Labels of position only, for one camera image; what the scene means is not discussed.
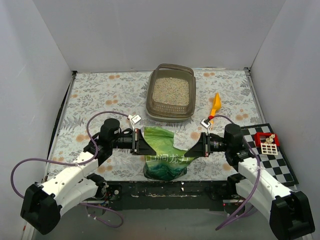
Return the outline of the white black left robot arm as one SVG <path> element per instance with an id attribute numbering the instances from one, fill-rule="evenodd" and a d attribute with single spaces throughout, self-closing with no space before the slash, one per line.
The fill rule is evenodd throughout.
<path id="1" fill-rule="evenodd" d="M 108 200 L 121 191 L 109 186 L 94 171 L 109 159 L 114 149 L 128 149 L 133 155 L 154 156 L 156 151 L 146 142 L 142 131 L 135 128 L 141 117 L 129 115 L 130 128 L 121 130 L 115 118 L 104 121 L 77 159 L 60 173 L 40 184 L 32 184 L 24 194 L 21 217 L 41 234 L 50 233 L 61 217 L 81 202 L 94 198 Z"/>

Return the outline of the green litter bag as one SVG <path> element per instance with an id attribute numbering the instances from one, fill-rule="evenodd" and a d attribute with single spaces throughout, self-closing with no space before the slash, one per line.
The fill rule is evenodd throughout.
<path id="1" fill-rule="evenodd" d="M 145 127 L 143 136 L 156 155 L 146 155 L 143 174 L 157 181 L 172 181 L 187 174 L 187 167 L 195 160 L 185 157 L 185 150 L 174 147 L 174 133 L 161 127 Z"/>

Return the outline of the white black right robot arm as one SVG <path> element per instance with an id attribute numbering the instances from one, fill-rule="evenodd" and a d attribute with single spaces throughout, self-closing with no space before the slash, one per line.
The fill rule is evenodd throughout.
<path id="1" fill-rule="evenodd" d="M 245 198 L 261 212 L 277 239 L 295 240 L 315 231 L 308 197 L 284 186 L 260 165 L 239 125 L 227 124 L 223 137 L 201 133 L 184 156 L 208 157 L 214 152 L 224 152 L 228 164 L 237 171 L 228 177 L 227 195 L 232 199 Z"/>

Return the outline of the brown plastic litter box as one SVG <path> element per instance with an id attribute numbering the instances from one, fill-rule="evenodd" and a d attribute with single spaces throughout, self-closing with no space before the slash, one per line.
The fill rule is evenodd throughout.
<path id="1" fill-rule="evenodd" d="M 184 122 L 194 114 L 196 78 L 186 66 L 162 63 L 150 75 L 146 113 L 159 122 Z"/>

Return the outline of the orange plastic scoop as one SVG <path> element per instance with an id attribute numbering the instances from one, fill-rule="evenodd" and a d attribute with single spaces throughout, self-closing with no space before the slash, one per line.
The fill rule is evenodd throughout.
<path id="1" fill-rule="evenodd" d="M 219 111 L 221 109 L 221 99 L 220 99 L 220 95 L 217 92 L 215 94 L 215 97 L 213 98 L 213 102 L 212 102 L 212 108 L 211 108 L 211 112 L 210 112 L 210 123 L 213 124 L 213 117 L 215 116 L 216 112 Z"/>

